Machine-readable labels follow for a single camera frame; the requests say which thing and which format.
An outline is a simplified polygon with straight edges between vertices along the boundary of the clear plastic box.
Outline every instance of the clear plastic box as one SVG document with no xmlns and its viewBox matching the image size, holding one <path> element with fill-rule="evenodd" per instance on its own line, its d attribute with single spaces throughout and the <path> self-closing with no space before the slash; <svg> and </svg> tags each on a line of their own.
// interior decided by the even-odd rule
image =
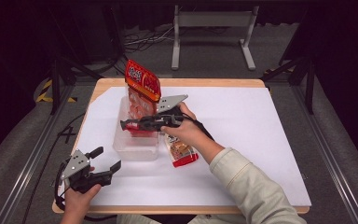
<svg viewBox="0 0 358 224">
<path fill-rule="evenodd" d="M 123 131 L 121 120 L 129 118 L 129 99 L 125 96 L 120 101 L 116 133 L 113 148 L 123 161 L 153 161 L 158 157 L 158 132 L 148 137 L 135 137 L 129 131 Z"/>
</svg>

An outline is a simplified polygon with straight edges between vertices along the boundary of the person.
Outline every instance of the person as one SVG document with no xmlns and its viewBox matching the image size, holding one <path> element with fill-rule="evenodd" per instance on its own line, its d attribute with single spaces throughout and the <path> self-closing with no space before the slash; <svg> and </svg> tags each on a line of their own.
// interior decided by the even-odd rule
<svg viewBox="0 0 358 224">
<path fill-rule="evenodd" d="M 183 113 L 192 119 L 197 119 L 185 103 L 180 103 L 179 107 Z M 281 186 L 272 181 L 263 171 L 242 156 L 239 151 L 231 147 L 223 147 L 210 139 L 192 121 L 185 119 L 177 128 L 164 126 L 161 130 L 196 148 L 209 164 L 212 174 L 227 188 L 241 210 L 240 215 L 198 215 L 189 222 L 190 224 L 307 223 L 298 216 L 296 209 L 290 205 Z M 73 199 L 69 198 L 69 201 L 66 202 L 67 208 L 70 210 L 67 209 L 65 214 L 76 211 L 81 217 L 86 215 L 87 209 L 83 210 L 78 206 L 88 208 L 90 196 L 94 193 L 95 191 L 92 191 L 89 195 L 74 194 L 71 191 L 68 192 L 68 195 L 65 193 L 65 198 L 74 196 Z M 121 223 L 157 224 L 158 222 L 141 215 L 120 215 L 117 216 L 117 224 Z"/>
</svg>

